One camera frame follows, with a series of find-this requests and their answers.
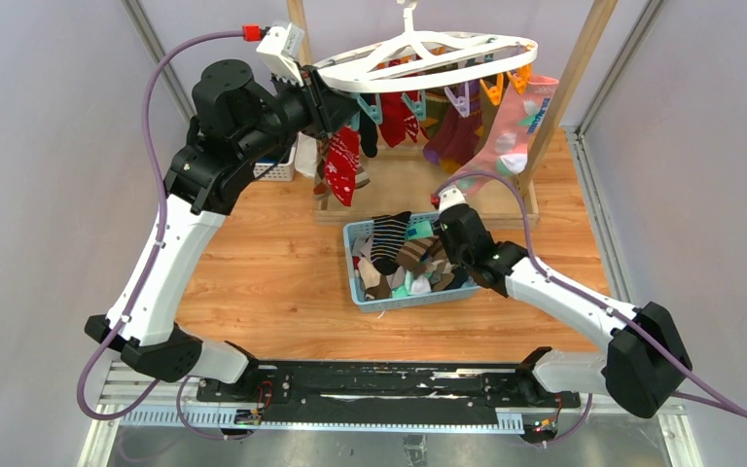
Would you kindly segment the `red christmas sock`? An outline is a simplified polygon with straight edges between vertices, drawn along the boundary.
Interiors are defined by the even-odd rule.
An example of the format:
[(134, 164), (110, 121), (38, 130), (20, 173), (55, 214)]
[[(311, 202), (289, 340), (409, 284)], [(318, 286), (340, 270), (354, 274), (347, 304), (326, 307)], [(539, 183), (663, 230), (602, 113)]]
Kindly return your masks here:
[(352, 204), (360, 165), (360, 137), (348, 126), (342, 127), (328, 143), (324, 175), (334, 197), (346, 207)]

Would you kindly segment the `white oval clip hanger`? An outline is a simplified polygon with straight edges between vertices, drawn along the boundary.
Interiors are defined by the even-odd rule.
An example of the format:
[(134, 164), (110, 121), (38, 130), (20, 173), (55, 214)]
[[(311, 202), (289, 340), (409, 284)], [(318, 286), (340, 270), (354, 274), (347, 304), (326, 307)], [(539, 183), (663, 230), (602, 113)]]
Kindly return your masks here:
[(447, 87), (533, 63), (539, 44), (528, 38), (462, 31), (419, 30), (416, 1), (402, 1), (404, 31), (385, 41), (315, 64), (334, 90), (391, 93)]

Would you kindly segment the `teal white sock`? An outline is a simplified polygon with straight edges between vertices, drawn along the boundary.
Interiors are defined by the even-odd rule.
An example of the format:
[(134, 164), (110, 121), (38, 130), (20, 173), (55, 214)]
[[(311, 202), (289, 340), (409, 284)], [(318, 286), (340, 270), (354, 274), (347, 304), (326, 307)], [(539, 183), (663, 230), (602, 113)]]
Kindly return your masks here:
[(430, 221), (421, 221), (408, 226), (406, 240), (417, 240), (430, 238), (435, 235), (434, 224)]

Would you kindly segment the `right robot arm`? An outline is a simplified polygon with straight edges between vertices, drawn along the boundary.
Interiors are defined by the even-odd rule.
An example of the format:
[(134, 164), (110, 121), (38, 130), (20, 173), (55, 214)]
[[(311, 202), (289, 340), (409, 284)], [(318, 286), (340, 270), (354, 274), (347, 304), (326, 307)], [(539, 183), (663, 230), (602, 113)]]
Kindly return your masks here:
[(525, 403), (542, 405), (557, 392), (602, 394), (626, 412), (650, 418), (693, 367), (664, 306), (614, 300), (545, 266), (516, 243), (495, 241), (466, 203), (441, 209), (435, 232), (448, 257), (479, 286), (537, 307), (596, 346), (594, 352), (533, 351), (516, 380)]

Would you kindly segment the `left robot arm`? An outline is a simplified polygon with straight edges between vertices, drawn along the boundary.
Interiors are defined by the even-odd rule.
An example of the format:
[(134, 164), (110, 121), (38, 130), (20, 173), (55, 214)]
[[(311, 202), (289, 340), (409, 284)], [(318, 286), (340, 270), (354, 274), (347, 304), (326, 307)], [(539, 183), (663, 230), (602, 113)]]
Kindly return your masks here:
[(253, 355), (193, 336), (175, 316), (202, 252), (254, 181), (256, 163), (281, 160), (300, 134), (333, 134), (357, 113), (355, 97), (328, 87), (316, 69), (299, 75), (296, 84), (276, 82), (265, 90), (238, 59), (202, 71), (185, 146), (163, 177), (166, 211), (135, 268), (147, 279), (131, 278), (117, 302), (85, 325), (89, 337), (118, 351), (134, 371), (165, 382), (215, 380), (239, 402), (258, 393)]

